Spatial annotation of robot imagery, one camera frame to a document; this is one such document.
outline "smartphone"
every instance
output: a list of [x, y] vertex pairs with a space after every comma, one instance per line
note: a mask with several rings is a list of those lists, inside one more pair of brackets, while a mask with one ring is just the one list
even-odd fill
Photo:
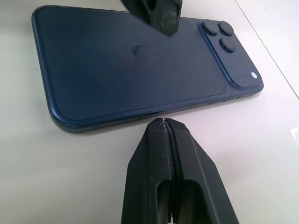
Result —
[[32, 25], [50, 115], [68, 132], [263, 89], [224, 21], [181, 17], [169, 37], [127, 12], [43, 6], [33, 12]]

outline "white surface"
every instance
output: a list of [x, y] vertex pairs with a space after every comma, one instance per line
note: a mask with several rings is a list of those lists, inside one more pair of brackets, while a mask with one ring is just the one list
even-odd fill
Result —
[[299, 1], [236, 1], [299, 97]]
[[[50, 119], [31, 13], [59, 4], [124, 9], [118, 0], [0, 1], [1, 224], [120, 223], [126, 169], [142, 120], [69, 134]], [[215, 162], [241, 224], [297, 224], [299, 100], [234, 0], [184, 0], [183, 16], [226, 20], [255, 63], [257, 96], [166, 117], [187, 125]]]

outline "blue smartphone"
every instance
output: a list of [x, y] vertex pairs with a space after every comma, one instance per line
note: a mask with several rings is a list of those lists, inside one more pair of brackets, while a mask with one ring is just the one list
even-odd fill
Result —
[[127, 12], [43, 6], [32, 25], [48, 108], [68, 132], [254, 95], [262, 78], [225, 21], [168, 37]]

